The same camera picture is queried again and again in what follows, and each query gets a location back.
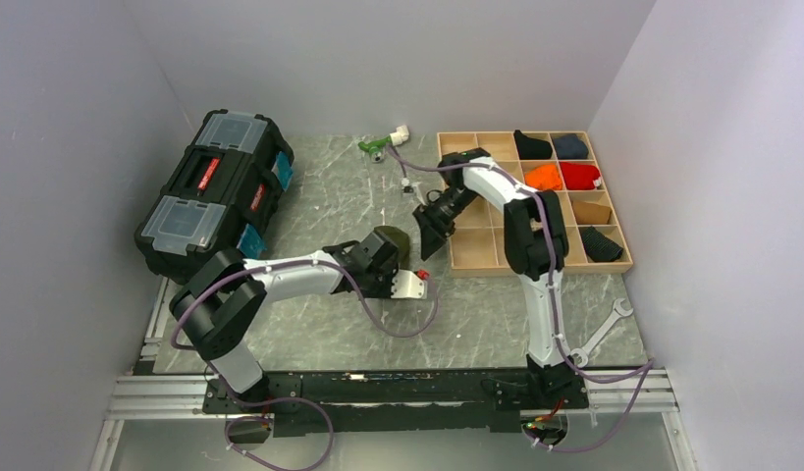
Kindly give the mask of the olive green underwear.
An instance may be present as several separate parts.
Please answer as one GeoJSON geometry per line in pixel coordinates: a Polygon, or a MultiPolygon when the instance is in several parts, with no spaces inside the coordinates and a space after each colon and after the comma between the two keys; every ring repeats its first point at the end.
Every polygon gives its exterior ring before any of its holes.
{"type": "Polygon", "coordinates": [[[410,237],[402,229],[395,226],[378,226],[375,231],[388,238],[398,249],[399,265],[406,269],[409,266],[410,257],[410,237]]]}

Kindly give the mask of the wooden compartment tray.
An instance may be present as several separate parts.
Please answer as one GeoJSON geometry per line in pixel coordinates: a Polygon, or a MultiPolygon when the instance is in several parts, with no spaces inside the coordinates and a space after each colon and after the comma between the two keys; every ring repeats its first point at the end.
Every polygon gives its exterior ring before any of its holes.
{"type": "Polygon", "coordinates": [[[625,273],[626,240],[585,132],[438,135],[437,243],[456,277],[625,273]]]}

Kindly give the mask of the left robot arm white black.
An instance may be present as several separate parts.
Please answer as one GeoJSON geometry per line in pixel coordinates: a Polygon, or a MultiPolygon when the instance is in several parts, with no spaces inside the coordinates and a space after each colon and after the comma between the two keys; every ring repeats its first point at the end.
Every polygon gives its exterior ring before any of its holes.
{"type": "Polygon", "coordinates": [[[244,341],[259,310],[311,294],[359,290],[365,298],[388,298],[409,252],[409,235],[392,226],[302,257],[264,261],[226,249],[177,292],[170,311],[192,349],[228,383],[229,400],[252,412],[269,394],[269,379],[244,341]]]}

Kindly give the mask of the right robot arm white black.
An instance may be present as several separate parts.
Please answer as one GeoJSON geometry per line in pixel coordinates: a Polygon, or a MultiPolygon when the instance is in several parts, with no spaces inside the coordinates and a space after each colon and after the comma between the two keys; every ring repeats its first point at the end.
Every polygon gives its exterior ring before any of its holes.
{"type": "Polygon", "coordinates": [[[560,199],[516,180],[481,147],[441,157],[440,195],[413,212],[420,256],[428,259],[455,233],[455,220],[482,198],[503,215],[504,251],[522,286],[529,338],[521,396],[541,408],[584,409],[589,400],[576,372],[563,325],[562,284],[569,242],[560,199]]]}

